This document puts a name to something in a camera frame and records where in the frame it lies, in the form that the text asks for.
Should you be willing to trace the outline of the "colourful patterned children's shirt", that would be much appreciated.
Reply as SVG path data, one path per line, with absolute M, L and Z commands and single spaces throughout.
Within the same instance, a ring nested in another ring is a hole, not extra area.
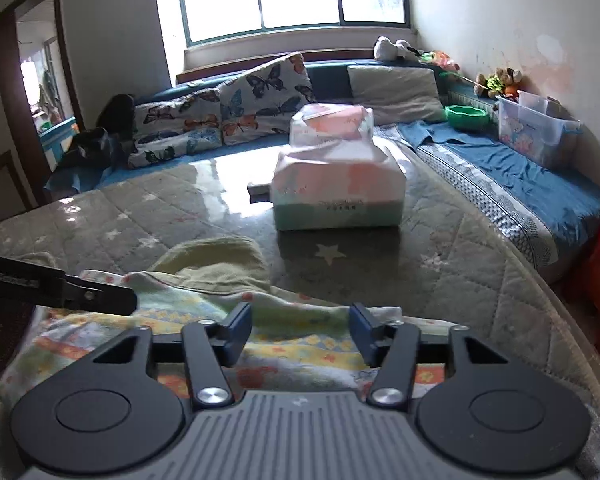
M 248 238 L 183 243 L 147 270 L 89 268 L 80 277 L 131 289 L 136 310 L 113 315 L 39 307 L 0 379 L 3 408 L 115 336 L 142 327 L 179 335 L 198 324 L 222 348 L 237 344 L 236 362 L 224 372 L 234 394 L 352 390 L 365 398 L 377 376 L 350 334 L 349 308 L 273 285 L 260 248 Z

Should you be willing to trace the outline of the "dark wooden cabinet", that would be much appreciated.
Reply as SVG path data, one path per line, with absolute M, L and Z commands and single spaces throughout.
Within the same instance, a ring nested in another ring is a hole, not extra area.
M 32 209 L 28 192 L 16 168 L 12 152 L 0 155 L 0 221 Z

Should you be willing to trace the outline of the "black bag on sofa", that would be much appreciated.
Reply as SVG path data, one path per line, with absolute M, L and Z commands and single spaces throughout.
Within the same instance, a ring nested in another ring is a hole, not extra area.
M 134 98 L 116 94 L 100 112 L 96 126 L 75 134 L 68 150 L 46 182 L 46 190 L 83 193 L 120 166 L 129 151 L 134 120 Z

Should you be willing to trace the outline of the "turquoise cabinet in doorway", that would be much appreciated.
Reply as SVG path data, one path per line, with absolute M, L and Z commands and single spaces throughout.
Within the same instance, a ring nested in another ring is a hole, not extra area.
M 50 171 L 56 169 L 78 132 L 76 118 L 71 117 L 41 133 L 40 143 Z

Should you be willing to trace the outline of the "grey notebook under packs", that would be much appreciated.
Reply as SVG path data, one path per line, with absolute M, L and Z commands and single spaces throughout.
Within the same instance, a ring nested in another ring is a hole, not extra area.
M 249 201 L 255 203 L 269 203 L 271 201 L 271 185 L 269 183 L 249 183 L 247 185 Z

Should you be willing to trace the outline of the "pink green tissue pack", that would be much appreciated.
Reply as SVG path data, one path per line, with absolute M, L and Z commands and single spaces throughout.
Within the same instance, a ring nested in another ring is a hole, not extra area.
M 398 226 L 406 179 L 389 151 L 371 140 L 286 148 L 270 185 L 276 229 Z

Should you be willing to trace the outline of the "butterfly print cushion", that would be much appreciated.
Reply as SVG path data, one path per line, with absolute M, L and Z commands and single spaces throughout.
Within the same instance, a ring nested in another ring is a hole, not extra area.
M 126 163 L 133 169 L 143 168 L 220 148 L 221 124 L 221 101 L 215 89 L 137 105 Z
M 294 52 L 246 70 L 216 87 L 226 145 L 288 134 L 291 117 L 316 97 L 304 57 Z

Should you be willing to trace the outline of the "green bowl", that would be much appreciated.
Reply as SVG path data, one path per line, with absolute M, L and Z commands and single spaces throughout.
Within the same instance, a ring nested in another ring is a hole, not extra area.
M 456 130 L 479 132 L 490 124 L 489 114 L 478 107 L 449 105 L 444 109 L 445 120 Z

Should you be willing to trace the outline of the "grey plain cushion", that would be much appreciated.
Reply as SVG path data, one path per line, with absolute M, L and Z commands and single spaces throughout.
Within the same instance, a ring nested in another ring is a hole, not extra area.
M 375 126 L 444 121 L 430 68 L 351 65 L 348 76 L 353 103 L 373 111 Z

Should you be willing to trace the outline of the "clear storage bin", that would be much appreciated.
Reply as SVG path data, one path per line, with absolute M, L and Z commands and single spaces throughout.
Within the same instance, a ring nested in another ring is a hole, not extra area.
M 544 168 L 569 166 L 581 133 L 555 100 L 524 91 L 518 101 L 498 99 L 498 140 Z

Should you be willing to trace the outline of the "colourful stuffed toys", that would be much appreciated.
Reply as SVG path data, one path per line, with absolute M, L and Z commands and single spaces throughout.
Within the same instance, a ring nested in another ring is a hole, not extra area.
M 442 51 L 422 52 L 419 53 L 418 59 L 425 64 L 439 67 L 442 76 L 470 84 L 478 98 L 518 100 L 520 85 L 524 79 L 520 70 L 498 67 L 490 74 L 478 73 L 474 78 L 469 78 L 462 75 L 457 62 Z

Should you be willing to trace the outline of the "white plush toy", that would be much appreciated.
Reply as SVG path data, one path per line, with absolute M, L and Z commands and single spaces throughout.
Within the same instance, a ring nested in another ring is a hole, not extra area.
M 377 62 L 408 61 L 417 62 L 420 58 L 419 50 L 411 46 L 405 39 L 391 41 L 386 36 L 377 38 L 373 47 L 374 60 Z

